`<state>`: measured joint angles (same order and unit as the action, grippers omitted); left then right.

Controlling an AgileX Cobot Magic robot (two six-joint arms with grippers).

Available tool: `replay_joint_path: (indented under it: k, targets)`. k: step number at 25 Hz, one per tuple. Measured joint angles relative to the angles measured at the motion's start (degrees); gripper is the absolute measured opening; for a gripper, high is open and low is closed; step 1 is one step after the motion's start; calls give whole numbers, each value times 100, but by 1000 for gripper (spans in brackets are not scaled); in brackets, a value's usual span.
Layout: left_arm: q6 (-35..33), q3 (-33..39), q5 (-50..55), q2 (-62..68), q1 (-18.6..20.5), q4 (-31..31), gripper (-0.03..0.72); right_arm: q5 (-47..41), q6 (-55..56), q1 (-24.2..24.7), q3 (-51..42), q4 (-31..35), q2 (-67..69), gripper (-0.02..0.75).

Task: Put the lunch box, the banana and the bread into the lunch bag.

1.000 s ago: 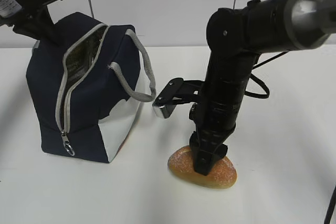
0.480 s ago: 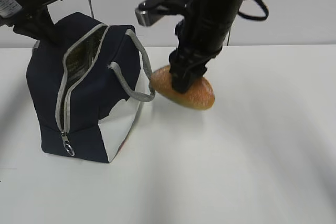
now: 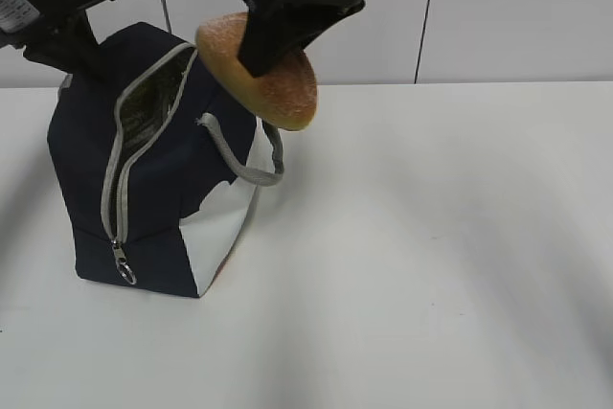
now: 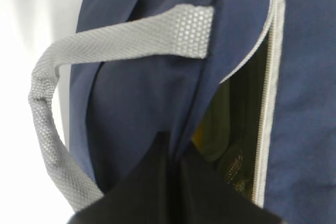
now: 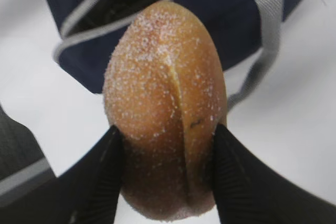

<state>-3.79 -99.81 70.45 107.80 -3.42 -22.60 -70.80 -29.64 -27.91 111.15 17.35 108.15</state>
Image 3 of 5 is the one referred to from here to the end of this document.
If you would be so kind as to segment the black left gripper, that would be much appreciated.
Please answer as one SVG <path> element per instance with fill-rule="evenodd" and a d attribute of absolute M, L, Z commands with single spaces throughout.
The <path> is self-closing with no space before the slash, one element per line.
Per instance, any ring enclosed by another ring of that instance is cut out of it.
<path fill-rule="evenodd" d="M 25 47 L 31 62 L 105 81 L 108 64 L 87 10 L 106 1 L 114 0 L 1 0 L 1 46 Z"/>

